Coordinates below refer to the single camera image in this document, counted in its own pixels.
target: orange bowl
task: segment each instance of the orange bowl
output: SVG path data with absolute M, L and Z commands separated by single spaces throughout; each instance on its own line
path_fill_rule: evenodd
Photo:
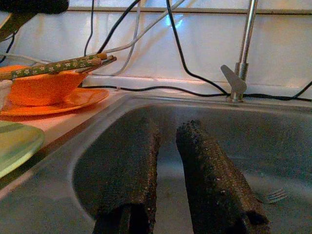
M 1 72 L 14 71 L 27 66 L 1 67 Z M 85 79 L 87 74 L 64 71 L 58 74 L 43 74 L 13 81 L 9 100 L 22 106 L 46 106 L 62 102 Z

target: green plate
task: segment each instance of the green plate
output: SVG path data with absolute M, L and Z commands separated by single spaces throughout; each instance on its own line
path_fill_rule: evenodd
M 0 121 L 0 178 L 26 162 L 43 142 L 44 132 L 39 128 Z

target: metal fork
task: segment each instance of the metal fork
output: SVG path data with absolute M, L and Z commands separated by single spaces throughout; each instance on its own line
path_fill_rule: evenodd
M 258 201 L 265 204 L 272 204 L 288 197 L 287 193 L 283 189 L 275 190 L 266 195 L 254 193 L 254 196 Z

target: kitchen sink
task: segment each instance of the kitchen sink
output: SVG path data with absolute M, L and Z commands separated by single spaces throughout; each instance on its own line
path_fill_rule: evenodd
M 0 190 L 0 233 L 91 234 L 108 155 L 131 158 L 133 124 L 159 128 L 155 234 L 193 233 L 176 129 L 200 120 L 257 193 L 283 188 L 264 204 L 273 234 L 312 233 L 312 108 L 202 98 L 126 95 L 51 143 L 42 160 Z

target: orange plate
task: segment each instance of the orange plate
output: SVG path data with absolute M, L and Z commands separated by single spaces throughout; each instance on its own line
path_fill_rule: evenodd
M 63 102 L 50 106 L 18 106 L 11 102 L 3 107 L 2 116 L 38 116 L 61 113 L 97 103 L 109 94 L 105 89 L 76 88 Z

